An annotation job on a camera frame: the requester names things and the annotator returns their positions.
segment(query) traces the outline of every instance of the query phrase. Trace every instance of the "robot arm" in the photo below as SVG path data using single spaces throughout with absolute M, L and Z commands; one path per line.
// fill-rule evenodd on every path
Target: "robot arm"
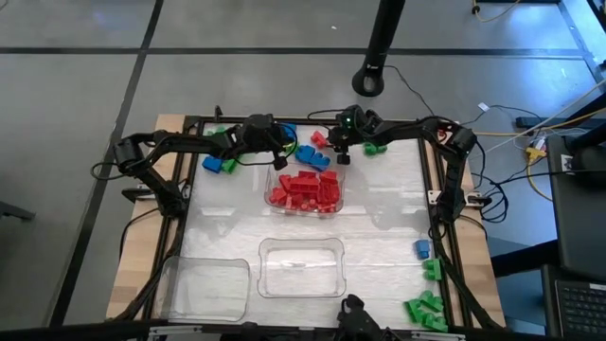
M 243 124 L 211 136 L 194 136 L 166 131 L 134 134 L 114 144 L 117 168 L 122 174 L 139 179 L 155 194 L 162 215 L 178 217 L 186 210 L 186 200 L 177 184 L 166 181 L 153 164 L 166 153 L 205 153 L 222 159 L 236 158 L 244 153 L 272 152 L 274 167 L 286 167 L 280 156 L 284 145 L 293 141 L 271 114 L 249 116 Z M 140 144 L 154 147 L 144 156 Z
M 352 145 L 370 142 L 384 146 L 392 141 L 414 138 L 429 141 L 448 164 L 444 190 L 437 197 L 437 216 L 444 223 L 453 223 L 458 218 L 465 207 L 461 189 L 465 161 L 477 140 L 471 129 L 444 117 L 425 117 L 410 122 L 383 121 L 374 111 L 364 112 L 358 105 L 348 107 L 336 119 L 338 125 L 330 130 L 329 143 L 340 153 L 337 156 L 340 164 L 349 164 L 348 148 Z M 438 130 L 452 133 L 446 143 L 438 141 Z

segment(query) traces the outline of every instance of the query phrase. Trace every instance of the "clear plastic bin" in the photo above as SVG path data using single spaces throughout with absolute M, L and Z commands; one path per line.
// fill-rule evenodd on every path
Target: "clear plastic bin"
M 312 198 L 317 196 L 318 193 L 315 194 L 304 194 L 303 203 L 308 204 L 307 209 L 302 209 L 301 206 L 298 206 L 296 209 L 289 208 L 280 203 L 272 203 L 271 197 L 274 188 L 281 188 L 280 184 L 280 175 L 290 175 L 291 177 L 295 177 L 299 175 L 300 171 L 307 171 L 315 173 L 315 177 L 320 179 L 321 171 L 314 170 L 309 165 L 302 165 L 297 163 L 289 163 L 282 170 L 275 170 L 273 167 L 269 167 L 267 170 L 267 181 L 265 184 L 265 192 L 264 199 L 267 205 L 273 208 L 274 212 L 286 213 L 286 214 L 299 214 L 299 215 L 316 215 L 320 217 L 330 216 L 343 208 L 344 196 L 345 196 L 345 167 L 342 165 L 330 165 L 326 171 L 332 171 L 336 173 L 336 181 L 339 187 L 338 193 L 339 198 L 336 203 L 330 204 L 320 204 L 318 203 L 320 200 L 316 197 L 315 204 L 313 204 Z
M 179 322 L 238 321 L 246 313 L 249 288 L 246 260 L 175 256 L 162 268 L 153 312 Z
M 266 239 L 258 254 L 263 297 L 338 297 L 346 290 L 345 247 L 336 238 Z

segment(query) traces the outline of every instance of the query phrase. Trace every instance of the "yellow cable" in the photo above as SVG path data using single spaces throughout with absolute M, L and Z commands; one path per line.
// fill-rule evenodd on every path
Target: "yellow cable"
M 530 168 L 531 168 L 531 165 L 530 165 L 530 160 L 528 160 L 528 168 L 526 168 L 526 175 L 528 175 L 528 183 L 530 184 L 530 186 L 532 187 L 532 189 L 534 189 L 534 191 L 536 191 L 536 192 L 537 192 L 537 194 L 541 195 L 541 196 L 542 196 L 542 197 L 544 197 L 545 199 L 547 199 L 547 200 L 549 200 L 549 201 L 553 201 L 553 200 L 551 200 L 551 198 L 550 198 L 550 197 L 549 197 L 547 194 L 543 193 L 543 192 L 542 192 L 542 191 L 541 191 L 541 190 L 540 190 L 540 189 L 537 187 L 537 184 L 535 184 L 535 183 L 534 183 L 534 179 L 532 178 L 531 173 L 530 173 Z
M 555 128 L 560 128 L 562 126 L 568 125 L 570 123 L 575 123 L 578 122 L 582 119 L 586 119 L 587 117 L 592 117 L 593 115 L 599 114 L 600 112 L 606 110 L 606 108 L 602 108 L 599 110 L 595 110 L 593 113 L 589 113 L 586 115 L 583 115 L 581 117 L 577 117 L 574 119 L 571 119 L 569 121 L 565 121 L 562 123 L 558 123 L 558 124 L 554 124 L 552 126 L 548 126 L 548 127 L 543 127 L 544 129 L 555 129 Z M 476 135 L 481 135 L 481 136 L 517 136 L 518 133 L 485 133 L 485 132 L 474 132 Z
M 475 2 L 475 0 L 472 0 L 472 1 L 473 1 L 473 7 L 474 8 L 478 7 L 477 3 Z M 510 10 L 512 10 L 514 7 L 516 7 L 516 5 L 518 5 L 521 1 L 522 0 L 516 0 L 516 2 L 514 2 L 513 4 L 511 4 L 511 6 L 509 6 L 508 9 L 505 9 L 505 11 L 503 11 L 503 13 L 501 13 L 501 14 L 495 16 L 495 17 L 492 17 L 490 19 L 482 19 L 482 17 L 480 16 L 480 10 L 479 10 L 479 7 L 478 7 L 478 11 L 475 12 L 475 17 L 477 18 L 477 20 L 480 21 L 480 23 L 491 22 L 492 20 L 498 19 L 498 18 L 504 16 L 505 14 L 507 14 Z

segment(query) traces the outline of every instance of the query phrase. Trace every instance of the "gray floor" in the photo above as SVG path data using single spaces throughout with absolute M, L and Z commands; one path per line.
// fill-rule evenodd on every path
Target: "gray floor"
M 606 46 L 583 0 L 566 0 L 597 60 Z M 166 0 L 151 42 L 156 47 L 364 47 L 377 1 Z M 490 16 L 504 6 L 485 5 Z M 0 11 L 0 46 L 141 45 L 152 0 L 15 1 Z M 468 0 L 410 0 L 394 47 L 576 48 L 555 6 L 521 5 L 502 20 L 480 25 Z M 153 129 L 159 114 L 227 115 L 309 111 L 359 103 L 384 117 L 428 115 L 391 69 L 375 99 L 350 88 L 362 56 L 148 56 L 124 134 Z M 32 223 L 3 220 L 0 228 L 0 329 L 41 326 L 48 319 L 93 179 L 88 168 L 105 150 L 135 56 L 0 55 L 0 132 L 5 138 L 0 199 L 37 211 Z M 479 102 L 553 114 L 595 82 L 581 59 L 391 56 L 440 115 L 470 120 Z M 490 111 L 478 131 L 511 132 L 515 112 Z M 482 137 L 485 148 L 501 138 Z M 486 175 L 506 178 L 524 166 L 512 144 L 489 154 Z M 472 160 L 479 169 L 479 158 Z M 540 164 L 535 171 L 544 171 Z M 117 248 L 132 205 L 108 185 L 66 323 L 101 321 L 117 267 Z M 549 191 L 546 178 L 537 179 Z M 524 181 L 506 188 L 511 207 L 503 224 L 487 224 L 498 254 L 555 237 L 553 209 Z M 534 295 L 536 279 L 503 278 L 506 314 L 540 324 L 509 300 L 516 287 Z

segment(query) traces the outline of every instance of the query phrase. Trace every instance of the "blue plastic block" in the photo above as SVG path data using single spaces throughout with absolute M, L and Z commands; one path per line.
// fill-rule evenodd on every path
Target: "blue plastic block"
M 221 171 L 221 165 L 223 164 L 223 160 L 220 158 L 216 158 L 213 156 L 205 157 L 205 160 L 202 161 L 202 167 L 205 169 L 219 173 Z
M 315 148 L 311 146 L 299 146 L 294 153 L 294 157 L 303 164 L 309 164 L 315 154 Z
M 317 171 L 325 171 L 330 164 L 330 158 L 324 156 L 322 153 L 315 153 L 310 159 L 310 166 Z
M 284 133 L 286 133 L 286 136 L 288 136 L 289 138 L 291 138 L 294 141 L 294 136 L 296 135 L 296 124 L 293 124 L 293 123 L 280 123 L 280 124 L 291 128 L 291 129 L 288 129 L 286 127 L 282 127 L 282 129 L 284 130 Z
M 418 240 L 415 242 L 415 249 L 417 249 L 417 255 L 422 260 L 429 258 L 429 241 Z

